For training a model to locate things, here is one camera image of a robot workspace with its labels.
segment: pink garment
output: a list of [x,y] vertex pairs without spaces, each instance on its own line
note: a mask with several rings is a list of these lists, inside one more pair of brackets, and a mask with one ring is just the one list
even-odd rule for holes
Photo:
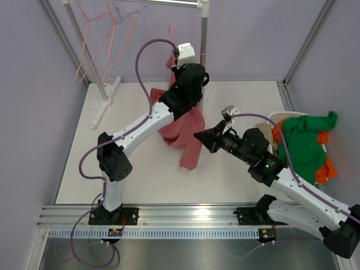
[[[175,64],[175,58],[170,57],[166,66],[170,68]],[[172,72],[169,87],[175,82],[175,76]],[[164,90],[152,88],[150,93],[150,101],[153,105],[159,100],[159,97],[165,93]],[[172,147],[183,149],[180,158],[180,167],[193,170],[197,166],[197,162],[201,153],[201,142],[194,137],[194,133],[204,131],[205,120],[199,105],[193,107],[175,122],[159,129],[165,143]]]

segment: purple wall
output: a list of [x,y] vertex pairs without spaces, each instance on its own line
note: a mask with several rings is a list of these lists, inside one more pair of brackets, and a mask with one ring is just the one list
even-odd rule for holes
[[[339,176],[324,189],[349,205],[360,204],[360,2],[336,1],[290,82],[298,110],[339,115],[327,150]],[[360,247],[353,258],[360,268]]]
[[[91,14],[105,11],[105,1],[80,0]],[[325,0],[211,0],[207,69],[212,80],[274,80],[283,79],[296,58],[312,24]],[[60,0],[50,0],[74,49],[79,43]],[[81,28],[85,20],[74,0],[70,1]],[[116,1],[124,13],[141,7],[139,3]],[[90,38],[92,54],[100,45],[101,33],[107,31],[109,20],[93,25]],[[168,26],[175,31],[179,43],[191,42],[200,52],[200,11],[195,8],[148,5],[146,27],[136,44],[140,46],[153,38],[171,38]],[[141,57],[144,80],[167,80],[164,66],[169,57],[168,45],[153,45]],[[106,52],[99,55],[96,65],[104,70]],[[129,58],[122,76],[135,81],[135,55]]]
[[22,269],[86,94],[39,1],[0,3],[0,265]]

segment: laundry basket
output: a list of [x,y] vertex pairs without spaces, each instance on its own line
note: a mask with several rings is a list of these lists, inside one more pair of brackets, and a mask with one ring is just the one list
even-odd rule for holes
[[[273,120],[275,123],[279,123],[282,119],[289,118],[289,117],[299,117],[302,115],[306,115],[306,114],[303,114],[302,112],[297,112],[297,111],[275,111],[271,115],[269,115],[268,118]],[[325,145],[322,144],[321,146],[324,149],[324,151],[326,152]],[[269,152],[273,153],[271,145],[269,145]]]

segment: gray floor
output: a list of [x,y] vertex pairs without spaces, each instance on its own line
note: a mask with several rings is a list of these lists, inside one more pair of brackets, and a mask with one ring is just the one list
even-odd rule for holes
[[[298,229],[279,229],[279,239],[295,236],[310,236]],[[79,252],[94,240],[75,240]],[[137,270],[223,270],[223,269],[291,269],[333,270],[339,269],[335,257],[322,242],[292,240],[261,247],[246,258],[242,258],[259,246],[255,240],[120,240],[116,247],[120,251],[119,265],[108,269]],[[110,247],[93,246],[81,253],[87,263],[101,265],[111,256]],[[89,269],[72,258],[68,239],[49,238],[44,252],[41,270]]]

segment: clothes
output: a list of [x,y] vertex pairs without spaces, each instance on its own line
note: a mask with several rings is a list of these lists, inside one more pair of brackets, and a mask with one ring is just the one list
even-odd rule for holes
[[[175,64],[174,61],[174,56],[171,56],[166,66],[170,68]],[[172,73],[168,89],[174,82],[175,76]],[[163,93],[165,93],[164,90],[152,88],[150,93],[151,104],[153,105],[158,101]],[[202,147],[201,142],[194,137],[194,133],[202,132],[204,129],[205,120],[200,106],[197,105],[175,122],[159,129],[159,133],[167,145],[183,149],[183,154],[179,162],[180,167],[193,170],[197,166]]]
[[256,128],[264,134],[265,139],[271,144],[272,150],[277,150],[277,142],[274,141],[274,137],[271,132],[271,125],[268,123],[260,123],[255,125]]
[[[284,119],[278,125],[283,130],[289,154],[295,171],[311,184],[325,183],[326,178],[337,176],[329,156],[319,143],[326,143],[326,132],[335,127],[338,116],[330,111],[327,117],[304,115]],[[281,136],[273,129],[275,141]],[[287,163],[284,144],[279,144],[279,158]]]

